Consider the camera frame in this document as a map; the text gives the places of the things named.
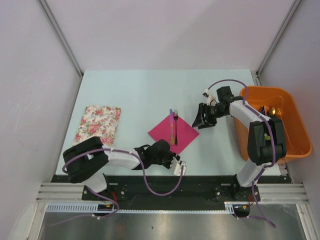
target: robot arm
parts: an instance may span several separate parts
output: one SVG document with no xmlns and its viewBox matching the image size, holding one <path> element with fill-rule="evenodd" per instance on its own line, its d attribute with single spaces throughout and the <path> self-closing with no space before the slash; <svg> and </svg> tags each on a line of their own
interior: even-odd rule
<svg viewBox="0 0 320 240">
<path fill-rule="evenodd" d="M 285 131 L 283 123 L 276 117 L 262 115 L 252 108 L 241 96 L 234 96 L 229 86 L 217 90 L 218 100 L 206 90 L 203 94 L 207 103 L 200 103 L 198 113 L 192 127 L 199 129 L 214 127 L 217 118 L 231 115 L 244 124 L 248 130 L 247 151 L 249 160 L 243 169 L 236 175 L 239 188 L 248 188 L 266 165 L 272 164 L 273 150 L 271 137 L 265 121 L 271 127 L 275 146 L 276 161 L 286 153 Z"/>
<path fill-rule="evenodd" d="M 66 150 L 63 158 L 63 171 L 68 174 L 70 183 L 83 183 L 96 193 L 107 188 L 105 176 L 99 172 L 104 166 L 141 170 L 142 167 L 162 165 L 176 176 L 184 175 L 186 171 L 186 162 L 170 151 L 165 140 L 126 151 L 103 145 L 95 136 Z"/>
</svg>

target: orange plastic container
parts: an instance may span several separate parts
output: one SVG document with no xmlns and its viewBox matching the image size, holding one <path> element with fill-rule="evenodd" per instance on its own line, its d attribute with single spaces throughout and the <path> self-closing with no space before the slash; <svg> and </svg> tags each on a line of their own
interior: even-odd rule
<svg viewBox="0 0 320 240">
<path fill-rule="evenodd" d="M 248 89 L 249 95 L 246 100 L 253 108 L 259 110 L 261 106 L 274 107 L 275 115 L 283 122 L 286 156 L 279 159 L 277 163 L 284 164 L 297 158 L 307 157 L 312 151 L 312 145 L 293 97 L 278 87 L 248 86 Z M 246 89 L 243 88 L 240 96 L 245 95 Z M 249 159 L 247 150 L 249 130 L 236 118 L 234 118 L 234 123 L 241 156 L 247 161 Z"/>
</svg>

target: floral napkin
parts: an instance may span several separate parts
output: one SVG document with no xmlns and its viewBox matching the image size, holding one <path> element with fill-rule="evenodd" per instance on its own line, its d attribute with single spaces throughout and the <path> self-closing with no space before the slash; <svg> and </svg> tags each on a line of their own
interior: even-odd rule
<svg viewBox="0 0 320 240">
<path fill-rule="evenodd" d="M 89 105 L 84 110 L 81 123 L 76 132 L 73 145 L 93 136 L 100 137 L 103 144 L 114 144 L 121 108 Z"/>
</svg>

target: tabletop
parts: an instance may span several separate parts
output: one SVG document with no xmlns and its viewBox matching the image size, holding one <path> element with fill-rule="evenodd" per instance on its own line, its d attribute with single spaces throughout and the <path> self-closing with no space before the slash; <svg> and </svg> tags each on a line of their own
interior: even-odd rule
<svg viewBox="0 0 320 240">
<path fill-rule="evenodd" d="M 148 132 L 169 114 L 169 109 L 178 109 L 179 116 L 188 124 L 194 122 L 199 103 L 206 102 L 202 95 L 212 83 L 222 79 L 240 80 L 254 85 L 248 69 L 235 70 L 121 70 L 86 71 L 84 73 L 71 120 L 65 136 L 56 175 L 62 172 L 62 153 L 72 147 L 76 132 L 86 106 L 100 105 L 120 107 L 121 115 L 114 139 L 114 148 L 131 150 L 155 141 Z M 221 82 L 210 89 L 230 86 L 237 96 L 243 86 L 236 82 Z M 180 156 L 186 162 L 186 175 L 222 176 L 235 175 L 245 165 L 240 155 L 237 132 L 231 116 L 217 119 L 217 125 L 200 129 Z M 140 170 L 121 167 L 103 167 L 106 175 L 142 175 Z M 170 176 L 168 169 L 152 165 L 147 175 Z M 277 165 L 265 171 L 266 176 L 279 176 Z"/>
</svg>

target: wall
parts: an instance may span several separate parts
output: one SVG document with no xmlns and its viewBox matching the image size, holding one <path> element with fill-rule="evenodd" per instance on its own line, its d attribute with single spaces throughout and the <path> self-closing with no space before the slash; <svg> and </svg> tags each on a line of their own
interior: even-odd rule
<svg viewBox="0 0 320 240">
<path fill-rule="evenodd" d="M 320 225 L 320 1 L 304 0 L 264 69 L 263 85 L 289 91 L 298 106 L 313 145 L 312 154 L 289 164 L 303 182 Z"/>
<path fill-rule="evenodd" d="M 80 80 L 35 0 L 0 8 L 0 239 L 48 181 Z"/>
<path fill-rule="evenodd" d="M 294 0 L 48 0 L 82 70 L 257 70 Z"/>
</svg>

